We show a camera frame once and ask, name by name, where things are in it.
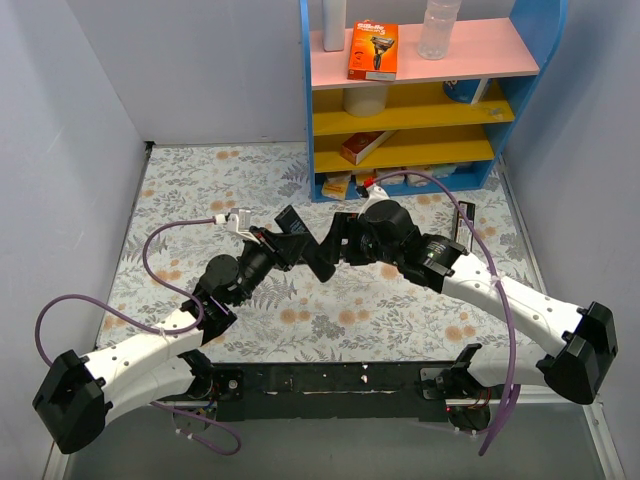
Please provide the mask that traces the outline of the large black remote control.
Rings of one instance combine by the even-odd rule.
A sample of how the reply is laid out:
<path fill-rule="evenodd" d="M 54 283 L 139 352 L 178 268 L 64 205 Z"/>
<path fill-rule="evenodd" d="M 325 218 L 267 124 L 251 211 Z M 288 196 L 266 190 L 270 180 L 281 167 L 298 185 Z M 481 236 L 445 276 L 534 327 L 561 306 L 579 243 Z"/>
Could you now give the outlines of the large black remote control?
<path fill-rule="evenodd" d="M 297 211 L 292 205 L 287 205 L 276 217 L 275 222 L 283 233 L 309 233 Z"/>

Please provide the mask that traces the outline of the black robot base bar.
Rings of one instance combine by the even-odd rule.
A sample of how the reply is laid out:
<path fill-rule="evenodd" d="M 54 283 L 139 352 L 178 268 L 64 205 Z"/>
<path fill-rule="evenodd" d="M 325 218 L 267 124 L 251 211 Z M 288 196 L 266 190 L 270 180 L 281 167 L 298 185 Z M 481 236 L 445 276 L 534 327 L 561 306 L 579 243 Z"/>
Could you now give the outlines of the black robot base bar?
<path fill-rule="evenodd" d="M 217 420 L 417 419 L 482 430 L 500 387 L 463 380 L 452 361 L 213 363 L 174 400 Z"/>

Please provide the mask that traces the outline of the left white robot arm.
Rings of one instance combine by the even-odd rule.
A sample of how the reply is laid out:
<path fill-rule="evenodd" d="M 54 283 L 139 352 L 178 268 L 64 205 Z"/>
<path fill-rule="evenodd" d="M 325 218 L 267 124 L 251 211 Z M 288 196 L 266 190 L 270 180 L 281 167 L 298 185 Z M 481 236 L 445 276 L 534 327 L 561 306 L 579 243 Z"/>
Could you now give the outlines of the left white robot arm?
<path fill-rule="evenodd" d="M 213 257 L 186 302 L 164 320 L 109 348 L 44 360 L 48 371 L 32 405 L 62 453 L 85 448 L 111 421 L 146 404 L 182 394 L 205 398 L 216 382 L 200 347 L 236 321 L 233 307 L 250 299 L 271 270 L 305 264 L 322 282 L 335 272 L 305 227 L 239 234 L 242 253 Z"/>

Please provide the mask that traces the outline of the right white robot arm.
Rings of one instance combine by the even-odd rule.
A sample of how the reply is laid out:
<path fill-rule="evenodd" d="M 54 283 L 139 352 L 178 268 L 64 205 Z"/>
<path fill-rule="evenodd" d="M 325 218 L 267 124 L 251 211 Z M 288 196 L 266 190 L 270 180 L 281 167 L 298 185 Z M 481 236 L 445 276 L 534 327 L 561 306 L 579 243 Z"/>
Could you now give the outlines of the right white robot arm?
<path fill-rule="evenodd" d="M 608 307 L 560 301 L 501 277 L 464 246 L 421 233 L 393 200 L 371 203 L 360 213 L 335 214 L 319 256 L 332 264 L 393 265 L 409 282 L 475 306 L 533 340 L 523 350 L 465 348 L 448 375 L 464 397 L 513 383 L 547 386 L 589 405 L 618 353 Z"/>

